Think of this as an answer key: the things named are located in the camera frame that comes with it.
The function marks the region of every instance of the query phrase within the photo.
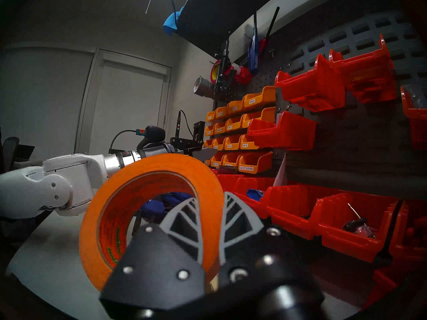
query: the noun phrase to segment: wire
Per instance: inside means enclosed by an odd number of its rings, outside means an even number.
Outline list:
[[[134,133],[136,133],[136,130],[134,130],[134,129],[125,129],[124,131],[121,131],[120,133],[118,133],[118,134],[113,138],[113,141],[111,142],[110,149],[112,149],[112,148],[113,148],[113,143],[114,143],[114,141],[116,140],[116,138],[117,138],[120,134],[122,134],[122,133],[124,133],[124,132],[134,132]]]
[[[190,127],[188,127],[187,116],[185,115],[185,112],[183,110],[180,111],[184,114],[185,123],[187,124],[188,131],[190,132],[191,137],[194,139],[193,133],[191,132]]]
[[[172,6],[173,6],[173,13],[175,14],[175,26],[178,28],[178,25],[176,23],[176,9],[175,9],[175,3],[172,0]]]

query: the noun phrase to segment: red storage bin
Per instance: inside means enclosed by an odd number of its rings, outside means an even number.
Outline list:
[[[237,179],[236,185],[234,187],[234,194],[248,204],[258,215],[258,217],[265,219],[269,216],[268,209],[265,204],[258,202],[252,198],[249,198],[246,194],[248,189],[256,189],[261,191],[266,191],[268,187],[272,186],[274,183],[274,178],[271,177],[241,177]]]
[[[285,101],[312,112],[332,110],[345,105],[345,88],[337,72],[323,55],[318,55],[314,68],[291,77],[279,71],[275,86],[282,88]]]
[[[234,193],[234,186],[238,178],[243,178],[243,174],[218,174],[217,179],[223,188],[223,191]]]
[[[333,49],[329,52],[329,65],[361,103],[390,101],[397,97],[393,62],[382,34],[378,43],[378,50],[348,59],[343,59],[342,54]]]
[[[389,253],[393,258],[421,261],[427,257],[427,228],[419,225],[422,217],[427,217],[427,201],[403,202],[390,241]],[[412,237],[408,233],[405,236],[408,229],[414,230]]]
[[[368,219],[366,225],[373,228],[376,239],[342,229],[348,221],[357,220],[347,203],[351,204],[361,218]],[[311,215],[314,234],[322,236],[322,244],[328,248],[372,262],[384,246],[396,203],[397,199],[394,197],[349,191],[319,199]]]
[[[283,112],[279,122],[269,123],[254,119],[249,124],[248,135],[260,148],[288,150],[313,149],[317,122],[290,112]]]
[[[335,189],[303,184],[270,187],[260,199],[260,203],[267,206],[273,223],[311,240],[314,236],[313,220],[303,217],[312,214],[318,198],[337,193],[339,191]]]
[[[400,87],[403,113],[409,118],[412,148],[427,150],[427,109],[414,109],[409,93]]]

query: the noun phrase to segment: blue tool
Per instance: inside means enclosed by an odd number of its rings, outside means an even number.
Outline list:
[[[252,43],[248,51],[249,72],[253,76],[258,73],[258,56],[259,56],[259,44],[258,44],[258,30],[257,30],[257,11],[255,10],[254,36],[252,38]]]

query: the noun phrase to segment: hanging tool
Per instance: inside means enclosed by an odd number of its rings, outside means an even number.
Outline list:
[[[279,9],[280,9],[280,7],[276,8],[273,19],[271,20],[271,23],[270,23],[270,27],[268,28],[267,34],[265,35],[265,38],[260,41],[260,44],[259,44],[260,60],[262,59],[262,57],[263,57],[263,55],[267,49],[268,39],[270,37],[271,29],[273,28],[274,22],[276,21],[277,14],[279,13]]]
[[[258,44],[258,30],[257,30],[257,11],[255,10],[254,35],[252,37],[252,43],[248,51],[249,72],[253,76],[258,73],[258,56],[259,56],[259,44]]]

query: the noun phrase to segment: tape roll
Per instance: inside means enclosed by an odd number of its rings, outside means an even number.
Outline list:
[[[102,290],[126,249],[126,232],[136,211],[153,197],[173,191],[198,199],[203,238],[203,268],[214,275],[224,192],[202,162],[179,154],[161,154],[126,166],[97,191],[83,218],[79,252],[92,284]]]

